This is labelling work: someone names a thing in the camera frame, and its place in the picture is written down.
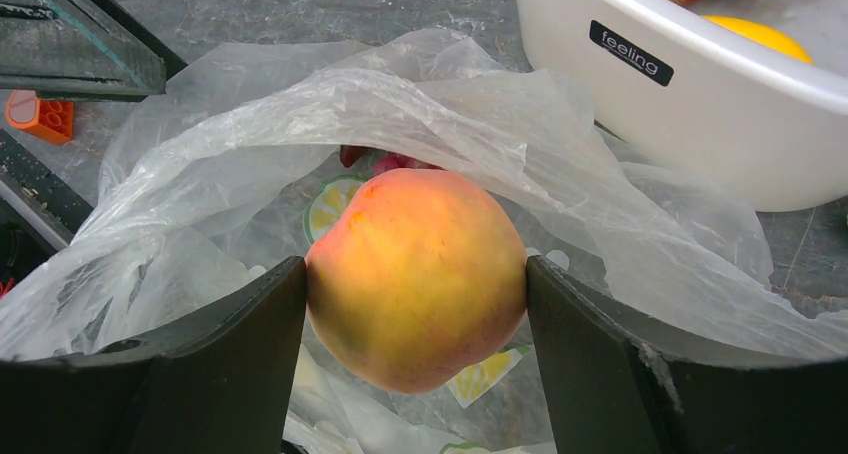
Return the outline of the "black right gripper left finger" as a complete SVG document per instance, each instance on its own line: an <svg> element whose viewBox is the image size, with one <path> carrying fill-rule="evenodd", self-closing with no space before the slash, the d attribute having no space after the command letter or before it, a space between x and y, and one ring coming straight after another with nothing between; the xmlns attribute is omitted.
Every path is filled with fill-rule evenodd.
<svg viewBox="0 0 848 454"><path fill-rule="evenodd" d="M306 310L289 258L243 288L99 352L1 365L5 453L291 453Z"/></svg>

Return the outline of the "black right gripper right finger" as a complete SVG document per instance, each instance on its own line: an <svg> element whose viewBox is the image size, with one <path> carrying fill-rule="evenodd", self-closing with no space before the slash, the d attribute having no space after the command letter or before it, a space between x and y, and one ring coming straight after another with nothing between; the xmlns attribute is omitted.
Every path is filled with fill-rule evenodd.
<svg viewBox="0 0 848 454"><path fill-rule="evenodd" d="M724 344L639 312L541 256L528 315L561 453L843 453L847 362Z"/></svg>

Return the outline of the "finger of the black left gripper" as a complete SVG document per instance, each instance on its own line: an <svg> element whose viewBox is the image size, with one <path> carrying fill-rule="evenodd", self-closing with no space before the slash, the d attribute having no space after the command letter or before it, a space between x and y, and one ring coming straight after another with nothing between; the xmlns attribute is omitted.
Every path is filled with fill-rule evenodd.
<svg viewBox="0 0 848 454"><path fill-rule="evenodd" d="M48 100L141 102L186 62L115 0L1 0L1 86Z"/></svg>

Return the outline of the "translucent plastic bag with fruits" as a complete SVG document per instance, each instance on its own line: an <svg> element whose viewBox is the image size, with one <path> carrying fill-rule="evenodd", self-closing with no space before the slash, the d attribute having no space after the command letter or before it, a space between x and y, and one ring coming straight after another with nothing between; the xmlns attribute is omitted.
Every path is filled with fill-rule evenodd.
<svg viewBox="0 0 848 454"><path fill-rule="evenodd" d="M1 365L89 355L299 257L306 310L283 438L293 453L561 453L527 308L435 390L378 388L308 315L306 257L388 152L486 190L541 256L671 326L811 362L845 359L847 313L803 315L768 280L752 206L597 129L585 92L504 69L449 30L384 46L224 44L128 115L70 244L1 301ZM373 148L351 167L342 145Z"/></svg>

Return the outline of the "orange fake peach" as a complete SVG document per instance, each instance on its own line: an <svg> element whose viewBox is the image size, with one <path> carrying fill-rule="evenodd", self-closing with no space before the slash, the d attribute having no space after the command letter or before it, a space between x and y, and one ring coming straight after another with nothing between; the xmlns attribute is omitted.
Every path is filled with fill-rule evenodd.
<svg viewBox="0 0 848 454"><path fill-rule="evenodd" d="M426 393L512 338L527 308L526 263L486 190L445 170L391 170L310 248L310 323L353 374Z"/></svg>

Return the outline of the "dark red grape bunch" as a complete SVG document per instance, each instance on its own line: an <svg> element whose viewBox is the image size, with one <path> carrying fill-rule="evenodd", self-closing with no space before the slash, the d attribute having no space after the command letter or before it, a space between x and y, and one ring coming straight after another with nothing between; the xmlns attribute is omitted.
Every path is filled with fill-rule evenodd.
<svg viewBox="0 0 848 454"><path fill-rule="evenodd" d="M364 146L342 145L340 147L339 160L341 164L349 168L361 157L373 151L373 148ZM373 168L375 176L394 169L438 169L441 167L429 164L418 159L404 156L402 154L388 152L382 159L378 160Z"/></svg>

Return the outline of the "yellow fake banana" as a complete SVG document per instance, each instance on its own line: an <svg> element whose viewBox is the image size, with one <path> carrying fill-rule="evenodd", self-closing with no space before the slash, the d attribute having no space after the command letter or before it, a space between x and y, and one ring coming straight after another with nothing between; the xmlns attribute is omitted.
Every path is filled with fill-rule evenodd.
<svg viewBox="0 0 848 454"><path fill-rule="evenodd" d="M736 17L704 15L703 18L790 58L813 64L812 57L797 41L772 27Z"/></svg>

